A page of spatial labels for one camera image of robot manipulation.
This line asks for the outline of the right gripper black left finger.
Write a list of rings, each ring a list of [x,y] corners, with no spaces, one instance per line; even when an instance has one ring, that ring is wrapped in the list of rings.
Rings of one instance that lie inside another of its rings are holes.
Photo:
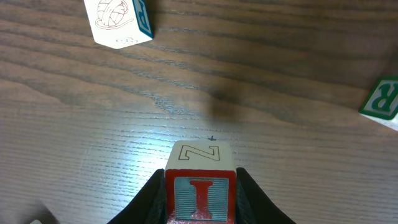
[[[158,169],[129,204],[108,224],[166,224],[164,170]]]

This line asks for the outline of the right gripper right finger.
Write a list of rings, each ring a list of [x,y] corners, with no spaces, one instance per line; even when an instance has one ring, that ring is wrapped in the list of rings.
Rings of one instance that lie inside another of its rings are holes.
[[[263,192],[246,169],[236,169],[236,224],[295,224]]]

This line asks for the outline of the red letter I block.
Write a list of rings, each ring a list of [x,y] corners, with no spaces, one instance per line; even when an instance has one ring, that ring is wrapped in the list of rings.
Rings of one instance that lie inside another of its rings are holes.
[[[235,223],[237,174],[229,143],[177,141],[164,175],[167,223]]]

